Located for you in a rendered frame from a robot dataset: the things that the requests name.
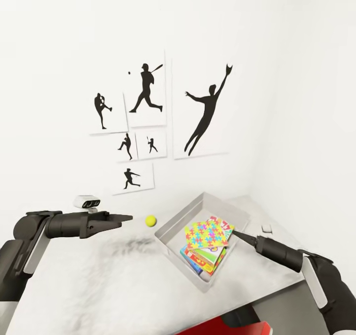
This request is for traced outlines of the tennis ball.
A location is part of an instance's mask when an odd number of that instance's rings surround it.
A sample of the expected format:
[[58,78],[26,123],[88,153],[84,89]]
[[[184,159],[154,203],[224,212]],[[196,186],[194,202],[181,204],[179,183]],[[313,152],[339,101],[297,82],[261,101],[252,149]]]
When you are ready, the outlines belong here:
[[153,227],[156,223],[156,217],[153,215],[146,217],[145,223],[148,227]]

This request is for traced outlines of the jigsaw puzzle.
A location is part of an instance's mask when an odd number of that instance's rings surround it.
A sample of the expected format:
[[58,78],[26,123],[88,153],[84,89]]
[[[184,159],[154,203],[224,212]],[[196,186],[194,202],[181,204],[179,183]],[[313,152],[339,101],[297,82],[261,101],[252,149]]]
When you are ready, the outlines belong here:
[[195,222],[191,226],[193,230],[185,226],[187,249],[202,249],[228,246],[228,241],[223,235],[223,230],[218,221]]
[[203,268],[202,266],[200,266],[209,276],[212,276],[212,274],[214,273],[215,269],[217,268],[217,266],[219,265],[220,261],[223,259],[223,257],[225,256],[226,251],[223,250],[218,262],[216,263],[216,266],[214,267],[214,269],[212,270],[212,272],[208,272],[205,268]]

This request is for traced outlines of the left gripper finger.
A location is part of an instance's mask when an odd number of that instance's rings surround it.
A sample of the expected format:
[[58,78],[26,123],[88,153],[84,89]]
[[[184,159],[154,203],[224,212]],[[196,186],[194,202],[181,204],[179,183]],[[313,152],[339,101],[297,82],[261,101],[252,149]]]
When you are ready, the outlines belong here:
[[87,237],[91,237],[94,234],[121,227],[122,222],[89,220],[86,224]]
[[131,216],[131,215],[110,214],[109,212],[101,213],[98,215],[98,217],[104,216],[104,215],[107,216],[107,218],[106,218],[107,221],[124,222],[124,221],[128,221],[128,220],[133,220],[133,216]]

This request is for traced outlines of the board game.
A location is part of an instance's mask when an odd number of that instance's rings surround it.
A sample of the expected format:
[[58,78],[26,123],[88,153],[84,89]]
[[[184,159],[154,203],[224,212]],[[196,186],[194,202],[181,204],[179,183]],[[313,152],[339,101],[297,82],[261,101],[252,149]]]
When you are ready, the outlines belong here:
[[198,275],[202,273],[203,269],[201,267],[198,267],[191,259],[185,255],[185,250],[187,249],[187,244],[180,249],[180,254],[184,257],[184,259],[190,264],[190,266],[196,271]]
[[[214,215],[205,222],[212,220],[219,222],[222,233],[226,238],[226,241],[228,241],[233,234],[232,231],[235,230],[235,226]],[[212,272],[225,247],[226,246],[188,250],[185,252],[185,255],[188,256],[198,267],[202,266],[208,272]]]

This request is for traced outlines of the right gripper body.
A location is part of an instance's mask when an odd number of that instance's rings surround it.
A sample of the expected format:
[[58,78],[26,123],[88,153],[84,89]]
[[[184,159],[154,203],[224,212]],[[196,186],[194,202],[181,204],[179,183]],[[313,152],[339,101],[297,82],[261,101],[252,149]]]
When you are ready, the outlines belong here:
[[287,254],[287,245],[276,241],[270,237],[259,236],[257,246],[255,247],[256,252],[261,255],[272,259],[275,262],[284,265]]

